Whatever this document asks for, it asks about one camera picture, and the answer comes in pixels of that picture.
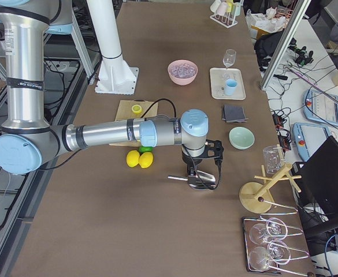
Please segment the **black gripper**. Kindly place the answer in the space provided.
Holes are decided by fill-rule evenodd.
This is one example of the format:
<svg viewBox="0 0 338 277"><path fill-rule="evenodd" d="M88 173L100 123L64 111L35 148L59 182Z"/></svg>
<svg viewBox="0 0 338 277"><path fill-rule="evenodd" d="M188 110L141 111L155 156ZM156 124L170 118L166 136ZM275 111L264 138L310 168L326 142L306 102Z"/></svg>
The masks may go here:
<svg viewBox="0 0 338 277"><path fill-rule="evenodd" d="M196 175L197 165L202 161L203 154L194 156L192 152L182 145L182 160L187 165L187 175Z"/></svg>

